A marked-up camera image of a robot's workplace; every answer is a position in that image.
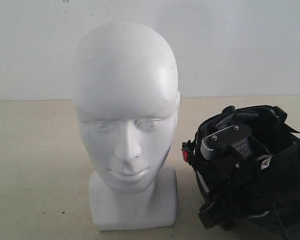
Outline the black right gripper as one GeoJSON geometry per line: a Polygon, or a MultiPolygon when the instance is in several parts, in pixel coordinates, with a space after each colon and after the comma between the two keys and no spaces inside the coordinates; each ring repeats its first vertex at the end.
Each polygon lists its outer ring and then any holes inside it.
{"type": "Polygon", "coordinates": [[[270,213],[278,184],[273,161],[273,155],[254,138],[206,160],[207,225],[235,225],[270,213]]]}

